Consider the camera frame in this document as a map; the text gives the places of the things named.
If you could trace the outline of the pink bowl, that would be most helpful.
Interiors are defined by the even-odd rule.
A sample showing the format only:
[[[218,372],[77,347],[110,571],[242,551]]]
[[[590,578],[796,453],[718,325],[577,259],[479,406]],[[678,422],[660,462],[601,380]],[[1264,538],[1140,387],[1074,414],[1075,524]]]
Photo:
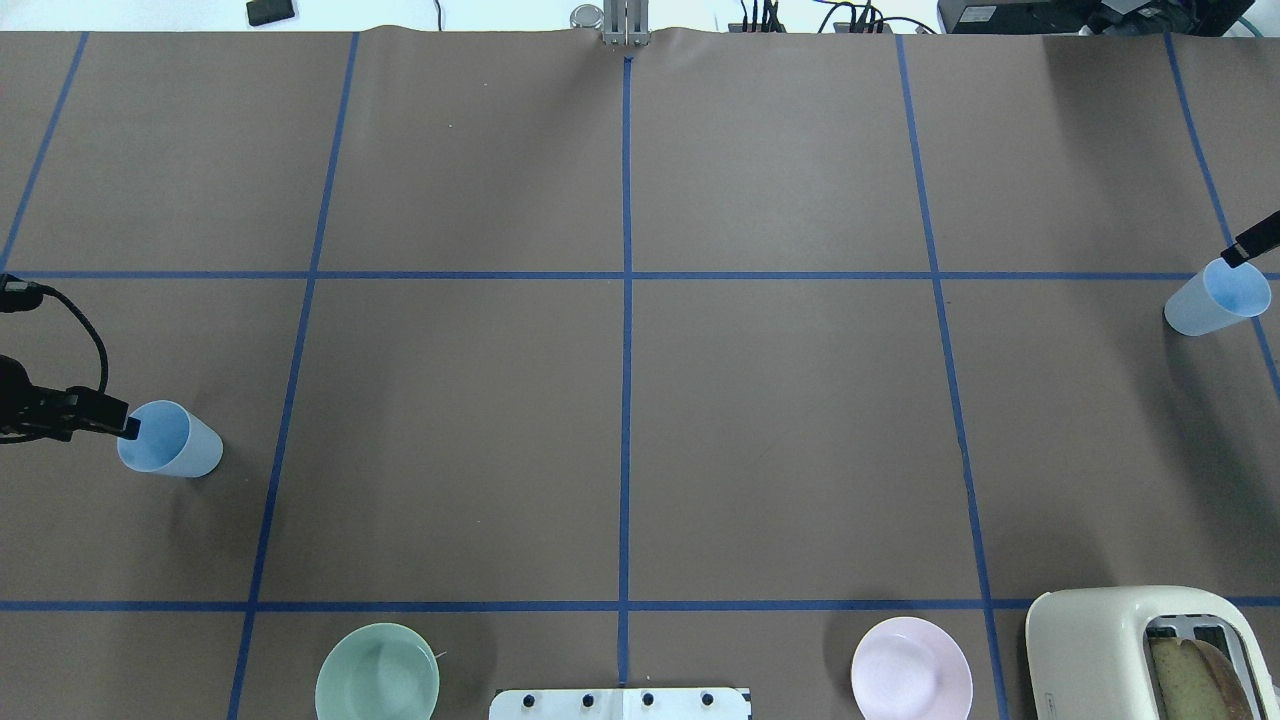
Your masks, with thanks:
[[[922,618],[891,618],[868,630],[849,679],[864,719],[970,717],[970,664],[943,628]]]

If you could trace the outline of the blue cup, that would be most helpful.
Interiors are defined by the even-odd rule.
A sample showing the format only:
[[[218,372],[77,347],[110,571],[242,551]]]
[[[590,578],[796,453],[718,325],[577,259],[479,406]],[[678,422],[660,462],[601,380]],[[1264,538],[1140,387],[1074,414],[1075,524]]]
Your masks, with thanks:
[[[1216,258],[1170,296],[1164,319],[1175,332],[1199,337],[1260,316],[1272,297],[1267,278],[1256,266],[1230,266]]]
[[[224,455],[221,437],[173,401],[157,400],[129,415],[136,437],[116,441],[116,456],[133,471],[196,479],[209,475]]]

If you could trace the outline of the orange black usb hub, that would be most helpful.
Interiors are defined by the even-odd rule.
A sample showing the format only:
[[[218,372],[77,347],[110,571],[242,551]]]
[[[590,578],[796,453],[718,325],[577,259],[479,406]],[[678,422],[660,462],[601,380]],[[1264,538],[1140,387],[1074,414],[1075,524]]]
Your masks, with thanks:
[[[886,15],[872,5],[841,5],[847,9],[846,20],[826,20],[827,28],[837,35],[891,35],[893,32]]]

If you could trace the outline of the green bowl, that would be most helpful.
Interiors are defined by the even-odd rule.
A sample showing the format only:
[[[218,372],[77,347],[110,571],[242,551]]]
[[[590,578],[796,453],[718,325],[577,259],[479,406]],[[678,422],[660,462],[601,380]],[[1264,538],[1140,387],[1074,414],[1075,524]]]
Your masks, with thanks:
[[[342,638],[317,673],[317,719],[430,719],[442,688],[439,661],[415,630],[394,623]]]

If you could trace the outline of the black laptop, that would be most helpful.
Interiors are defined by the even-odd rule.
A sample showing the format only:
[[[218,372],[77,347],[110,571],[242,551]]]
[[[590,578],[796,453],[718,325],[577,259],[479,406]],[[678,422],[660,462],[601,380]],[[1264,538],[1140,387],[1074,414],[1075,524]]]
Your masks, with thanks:
[[[1253,1],[938,1],[947,35],[1222,37]]]

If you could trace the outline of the white pedestal column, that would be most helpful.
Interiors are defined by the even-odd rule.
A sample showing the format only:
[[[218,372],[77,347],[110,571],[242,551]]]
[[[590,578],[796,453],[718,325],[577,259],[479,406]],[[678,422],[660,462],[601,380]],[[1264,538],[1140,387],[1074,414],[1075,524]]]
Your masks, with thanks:
[[[732,687],[512,689],[489,719],[753,719],[749,691]]]

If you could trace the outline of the aluminium frame post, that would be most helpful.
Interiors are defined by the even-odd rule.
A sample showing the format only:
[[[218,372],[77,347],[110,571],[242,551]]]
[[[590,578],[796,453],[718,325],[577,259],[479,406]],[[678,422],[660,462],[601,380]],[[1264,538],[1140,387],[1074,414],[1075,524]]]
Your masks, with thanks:
[[[648,0],[605,0],[602,5],[602,41],[607,45],[641,47],[649,45],[650,3]]]

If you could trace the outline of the small black device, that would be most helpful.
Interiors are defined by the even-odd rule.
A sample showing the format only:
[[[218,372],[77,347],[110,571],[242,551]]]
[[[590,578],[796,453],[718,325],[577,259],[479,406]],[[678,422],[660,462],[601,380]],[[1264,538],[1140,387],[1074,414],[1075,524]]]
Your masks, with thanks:
[[[292,0],[251,0],[244,4],[244,14],[248,26],[257,28],[293,19],[296,8]]]

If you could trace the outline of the cream toaster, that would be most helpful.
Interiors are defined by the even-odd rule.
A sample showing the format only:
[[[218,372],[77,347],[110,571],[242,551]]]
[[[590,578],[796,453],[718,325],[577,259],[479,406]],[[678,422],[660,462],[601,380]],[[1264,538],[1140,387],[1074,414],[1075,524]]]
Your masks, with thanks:
[[[1148,641],[1219,648],[1251,697],[1253,719],[1277,717],[1277,676],[1242,611],[1180,585],[1044,593],[1025,618],[1027,669],[1039,719],[1165,719]]]

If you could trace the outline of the toast slice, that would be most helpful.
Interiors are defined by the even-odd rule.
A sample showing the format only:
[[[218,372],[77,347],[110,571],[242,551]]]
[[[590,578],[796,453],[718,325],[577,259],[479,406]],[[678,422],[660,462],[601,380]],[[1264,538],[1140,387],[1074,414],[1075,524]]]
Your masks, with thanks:
[[[1165,719],[1253,719],[1251,697],[1228,657],[1208,642],[1148,641]]]

